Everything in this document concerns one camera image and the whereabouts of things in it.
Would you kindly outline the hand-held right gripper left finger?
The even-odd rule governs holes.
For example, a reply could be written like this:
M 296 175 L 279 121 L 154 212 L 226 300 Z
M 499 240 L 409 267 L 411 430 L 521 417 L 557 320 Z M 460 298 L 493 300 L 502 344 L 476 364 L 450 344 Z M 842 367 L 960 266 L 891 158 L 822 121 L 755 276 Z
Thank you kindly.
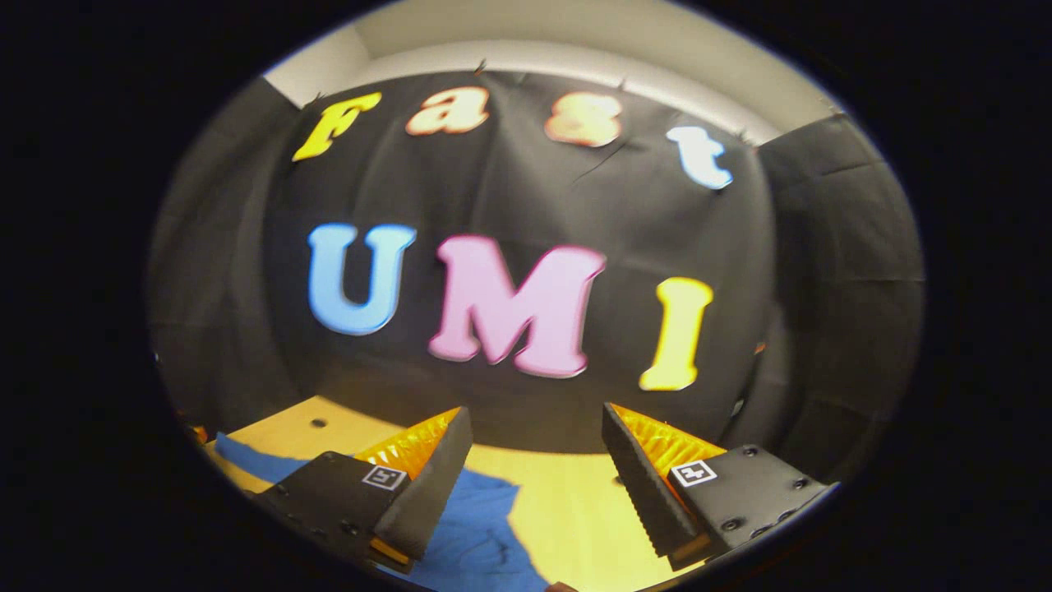
M 249 427 L 252 449 L 306 460 L 256 503 L 337 562 L 406 576 L 472 444 L 464 407 L 405 427 L 342 405 L 294 405 Z

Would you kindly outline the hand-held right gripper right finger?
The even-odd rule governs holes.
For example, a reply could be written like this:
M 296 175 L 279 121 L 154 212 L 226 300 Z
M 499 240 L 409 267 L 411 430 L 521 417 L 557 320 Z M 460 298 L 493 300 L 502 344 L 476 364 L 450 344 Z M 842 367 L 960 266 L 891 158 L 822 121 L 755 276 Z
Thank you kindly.
M 754 443 L 725 449 L 612 402 L 602 442 L 658 556 L 674 570 L 720 562 L 832 494 Z

